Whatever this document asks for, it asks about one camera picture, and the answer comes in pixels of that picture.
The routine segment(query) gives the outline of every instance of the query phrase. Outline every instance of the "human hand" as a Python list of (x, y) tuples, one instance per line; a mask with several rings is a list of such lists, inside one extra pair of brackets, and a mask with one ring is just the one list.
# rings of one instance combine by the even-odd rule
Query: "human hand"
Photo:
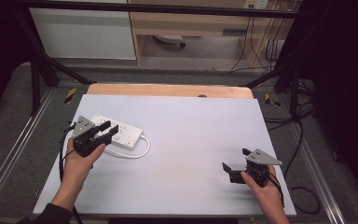
[(101, 157), (105, 147), (105, 144), (101, 144), (88, 157), (83, 158), (74, 151), (74, 141), (69, 138), (61, 186), (51, 203), (72, 211), (92, 164)]
[[(276, 176), (275, 168), (272, 165), (269, 165), (268, 169), (272, 175)], [(289, 220), (283, 211), (281, 194), (275, 185), (272, 184), (271, 181), (268, 181), (267, 185), (264, 188), (261, 188), (255, 183), (255, 180), (245, 172), (241, 172), (241, 175), (257, 198), (258, 204), (263, 213), (267, 216), (268, 222), (271, 224), (289, 223)]]

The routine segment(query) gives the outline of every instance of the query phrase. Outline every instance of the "floor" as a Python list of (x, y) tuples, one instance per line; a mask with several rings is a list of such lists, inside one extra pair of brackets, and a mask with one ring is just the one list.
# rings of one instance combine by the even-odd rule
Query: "floor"
[[(90, 79), (100, 82), (132, 82), (132, 83), (172, 83), (172, 84), (202, 84), (238, 86), (246, 84), (265, 74), (273, 63), (260, 58), (265, 68), (249, 69), (246, 60), (241, 58), (241, 45), (235, 38), (185, 37), (186, 47), (180, 48), (149, 36), (145, 42), (143, 62), (102, 61), (98, 68), (90, 66), (90, 62), (67, 60), (68, 66)], [(38, 121), (30, 119), (31, 88), (29, 68), (24, 65), (14, 73), (0, 103), (0, 169), (7, 169), (7, 176), (0, 182), (0, 223), (13, 223), (21, 217), (32, 214), (38, 193), (44, 186), (44, 181), (55, 160), (57, 147), (62, 133), (50, 130), (64, 130), (67, 121), (72, 120), (81, 94), (86, 86), (75, 83), (68, 76), (59, 73), (62, 83), (58, 88), (48, 88), (42, 84), (42, 90), (50, 94), (44, 107), (43, 115)], [(290, 92), (276, 94), (272, 78), (253, 89), (255, 98), (259, 100), (263, 115), (266, 118), (287, 118), (287, 102)], [(77, 87), (76, 95), (71, 104), (63, 103), (67, 92)], [(270, 101), (266, 103), (266, 93)], [(300, 97), (302, 104), (307, 97)], [(22, 129), (27, 122), (37, 122), (34, 129), (28, 130), (24, 145), (17, 142)], [(267, 124), (268, 128), (276, 124)], [(303, 119), (304, 140), (302, 150), (298, 153), (286, 179), (290, 186), (305, 186), (319, 194), (322, 199), (322, 210), (315, 215), (298, 210), (296, 217), (291, 217), (294, 223), (358, 223), (358, 185), (351, 176), (351, 171), (344, 163), (335, 162), (328, 141), (324, 137), (317, 118), (309, 116)], [(298, 143), (299, 126), (291, 123), (269, 132), (273, 146), (283, 163), (290, 161)], [(21, 154), (15, 155), (13, 146), (21, 149)], [(17, 158), (7, 166), (7, 155)], [(321, 179), (315, 175), (322, 174)], [(327, 188), (327, 193), (319, 189)], [(294, 190), (292, 199), (306, 210), (313, 210), (316, 202), (311, 194), (302, 190)], [(341, 220), (331, 218), (343, 217)], [(106, 223), (105, 219), (97, 222), (95, 218), (86, 217), (85, 223)], [(263, 223), (263, 218), (256, 223)], [(243, 218), (239, 223), (254, 223), (250, 218)]]

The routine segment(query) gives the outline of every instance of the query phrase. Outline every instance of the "power outlet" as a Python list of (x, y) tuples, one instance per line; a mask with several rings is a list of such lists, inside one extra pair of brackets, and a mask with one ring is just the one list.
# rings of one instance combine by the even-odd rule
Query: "power outlet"
[[(143, 130), (99, 114), (94, 115), (94, 117), (91, 119), (91, 122), (93, 122), (95, 125), (101, 125), (108, 120), (110, 120), (111, 127), (118, 125), (118, 133), (112, 136), (112, 144), (133, 150)], [(101, 132), (100, 135), (107, 133), (108, 130), (109, 129)]]
[(246, 0), (244, 8), (255, 9), (257, 0)]
[(255, 4), (255, 8), (256, 9), (266, 9), (268, 3), (269, 3), (269, 0), (257, 0), (257, 3)]

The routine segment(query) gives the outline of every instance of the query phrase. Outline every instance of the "sleeve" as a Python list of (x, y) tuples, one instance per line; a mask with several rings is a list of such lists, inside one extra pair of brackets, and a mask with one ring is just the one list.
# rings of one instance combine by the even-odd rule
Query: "sleeve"
[(68, 224), (72, 217), (72, 212), (61, 208), (52, 203), (48, 203), (45, 210), (35, 220), (23, 219), (17, 224)]

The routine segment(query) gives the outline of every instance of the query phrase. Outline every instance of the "table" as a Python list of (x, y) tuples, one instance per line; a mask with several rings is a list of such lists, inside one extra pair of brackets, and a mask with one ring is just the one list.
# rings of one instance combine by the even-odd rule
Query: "table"
[[(240, 92), (241, 98), (229, 98), (231, 93)], [(210, 97), (189, 97), (200, 94)], [(138, 160), (104, 153), (79, 195), (78, 212), (100, 217), (262, 216), (250, 189), (229, 183), (222, 169), (222, 162), (233, 169), (243, 169), (243, 147), (262, 148), (275, 156), (258, 102), (252, 98), (249, 89), (237, 87), (91, 85), (74, 121), (80, 115), (89, 118), (100, 113), (129, 123), (144, 130), (151, 149)], [(140, 141), (133, 151), (117, 147), (113, 150), (139, 154), (145, 147), (146, 143)], [(294, 216), (296, 210), (282, 171), (276, 169), (285, 212)], [(43, 211), (59, 185), (55, 162), (35, 214)]]

